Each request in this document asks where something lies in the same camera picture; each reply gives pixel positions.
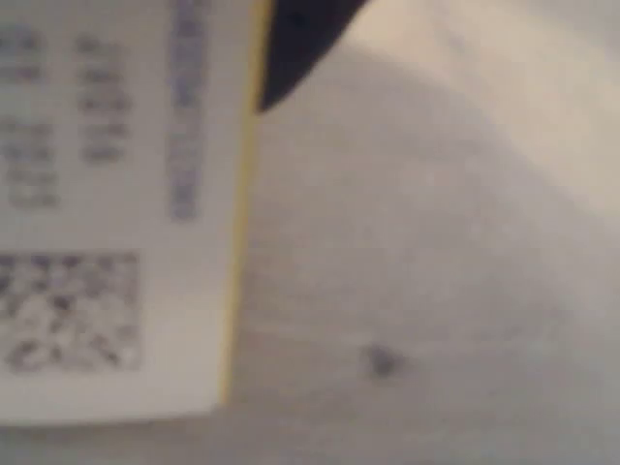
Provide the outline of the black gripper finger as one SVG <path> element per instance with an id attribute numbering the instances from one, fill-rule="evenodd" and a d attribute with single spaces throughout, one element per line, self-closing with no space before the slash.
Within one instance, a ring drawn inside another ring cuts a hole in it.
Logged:
<path id="1" fill-rule="evenodd" d="M 309 77 L 366 0 L 281 0 L 273 3 L 257 110 L 274 109 Z"/>

